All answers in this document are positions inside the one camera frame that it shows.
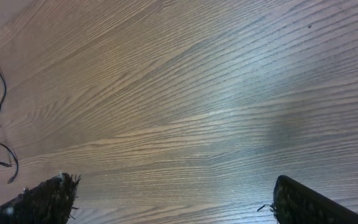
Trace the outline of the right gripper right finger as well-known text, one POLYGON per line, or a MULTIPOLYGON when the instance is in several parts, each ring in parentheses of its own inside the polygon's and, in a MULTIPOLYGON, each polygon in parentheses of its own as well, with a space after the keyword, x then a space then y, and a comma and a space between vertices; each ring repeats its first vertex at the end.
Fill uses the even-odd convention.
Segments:
POLYGON ((279 224, 358 224, 358 214, 286 175, 273 190, 273 215, 279 224))

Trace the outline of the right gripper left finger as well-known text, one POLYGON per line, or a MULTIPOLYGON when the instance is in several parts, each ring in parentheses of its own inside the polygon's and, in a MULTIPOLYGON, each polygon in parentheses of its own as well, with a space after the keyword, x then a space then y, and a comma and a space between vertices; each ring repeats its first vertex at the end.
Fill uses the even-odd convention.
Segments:
POLYGON ((0 205, 0 224, 66 224, 80 177, 60 173, 0 205))

